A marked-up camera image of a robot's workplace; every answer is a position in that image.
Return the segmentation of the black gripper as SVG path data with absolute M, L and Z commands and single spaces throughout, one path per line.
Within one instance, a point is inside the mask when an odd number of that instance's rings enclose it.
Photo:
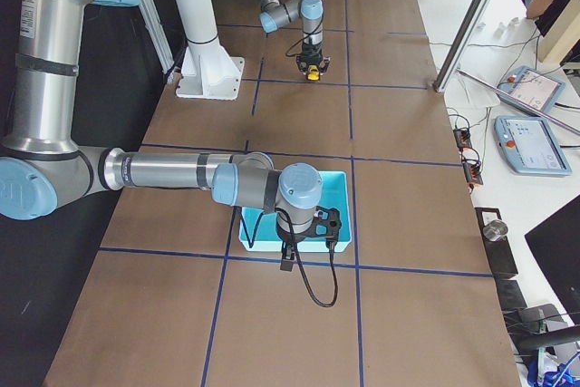
M 295 246 L 291 241 L 284 240 L 282 242 L 282 260 L 280 263 L 280 270 L 281 271 L 292 271 L 294 262 L 292 260 L 295 259 Z
M 301 52 L 295 57 L 297 68 L 302 75 L 306 75 L 309 65 L 316 65 L 319 68 L 319 74 L 325 75 L 330 58 L 323 55 L 323 44 L 302 43 Z

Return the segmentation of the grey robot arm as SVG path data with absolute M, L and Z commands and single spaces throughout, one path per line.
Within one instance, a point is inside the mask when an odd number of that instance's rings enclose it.
M 185 94 L 237 97 L 243 58 L 230 57 L 218 38 L 211 0 L 176 0 L 186 31 Z M 140 0 L 22 0 L 13 127 L 2 146 L 1 214 L 28 220 L 51 214 L 105 190 L 132 188 L 210 190 L 230 207 L 276 213 L 282 270 L 292 270 L 298 243 L 326 237 L 331 211 L 319 206 L 323 181 L 308 164 L 275 170 L 261 152 L 147 154 L 119 148 L 79 147 L 71 137 L 85 6 L 138 5 Z
M 319 81 L 330 64 L 330 58 L 323 55 L 323 0 L 289 0 L 285 3 L 280 0 L 258 1 L 261 8 L 260 24 L 268 34 L 295 21 L 302 22 L 303 36 L 297 42 L 301 49 L 293 57 L 306 80 Z

